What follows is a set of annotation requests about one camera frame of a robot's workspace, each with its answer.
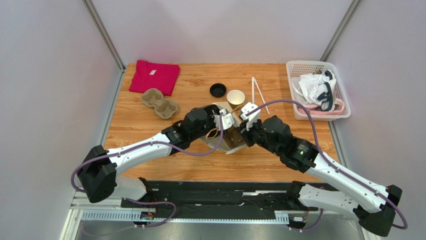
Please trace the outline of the brown paper bag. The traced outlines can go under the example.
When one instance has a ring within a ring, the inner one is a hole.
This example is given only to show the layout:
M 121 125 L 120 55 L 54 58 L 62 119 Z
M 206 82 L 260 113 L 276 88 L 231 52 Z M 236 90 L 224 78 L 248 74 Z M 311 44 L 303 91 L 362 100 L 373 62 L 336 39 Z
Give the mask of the brown paper bag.
M 237 116 L 236 111 L 234 111 L 231 108 L 229 103 L 226 102 L 226 101 L 223 101 L 223 102 L 215 102 L 213 104 L 218 105 L 220 109 L 226 109 L 228 112 L 230 112 L 232 114 L 235 123 L 231 128 L 236 128 L 240 132 L 240 124 L 242 123 L 242 120 Z M 225 143 L 223 141 L 223 137 L 226 134 L 227 134 L 227 130 L 224 130 L 223 136 L 222 136 L 222 141 L 221 141 L 219 147 L 216 150 L 226 152 Z M 220 131 L 217 130 L 216 128 L 214 128 L 212 131 L 208 131 L 207 136 L 201 137 L 201 141 L 204 142 L 206 145 L 208 145 L 211 149 L 213 149 L 217 145 L 217 143 L 219 142 L 219 138 L 220 138 Z

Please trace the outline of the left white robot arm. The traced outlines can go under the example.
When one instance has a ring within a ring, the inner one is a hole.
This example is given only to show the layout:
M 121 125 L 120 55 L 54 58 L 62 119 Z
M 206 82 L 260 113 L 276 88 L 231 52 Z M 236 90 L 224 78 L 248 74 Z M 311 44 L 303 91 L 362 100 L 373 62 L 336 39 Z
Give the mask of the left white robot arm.
M 94 146 L 72 173 L 78 177 L 81 188 L 90 203 L 99 203 L 109 197 L 140 200 L 148 192 L 144 179 L 123 177 L 122 173 L 150 160 L 185 152 L 195 140 L 217 129 L 224 134 L 227 110 L 217 105 L 194 108 L 183 120 L 175 122 L 160 133 L 121 148 L 105 150 Z

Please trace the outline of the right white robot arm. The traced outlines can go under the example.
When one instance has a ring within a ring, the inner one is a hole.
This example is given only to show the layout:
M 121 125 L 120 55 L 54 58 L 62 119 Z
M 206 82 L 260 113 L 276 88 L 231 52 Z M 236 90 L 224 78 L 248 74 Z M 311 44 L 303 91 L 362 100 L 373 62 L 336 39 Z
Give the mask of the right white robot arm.
M 286 167 L 325 181 L 325 190 L 294 181 L 287 196 L 305 207 L 324 209 L 355 218 L 365 230 L 387 237 L 402 190 L 372 182 L 342 166 L 311 142 L 295 137 L 277 116 L 261 121 L 241 114 L 241 135 L 249 147 L 258 145 L 280 158 Z

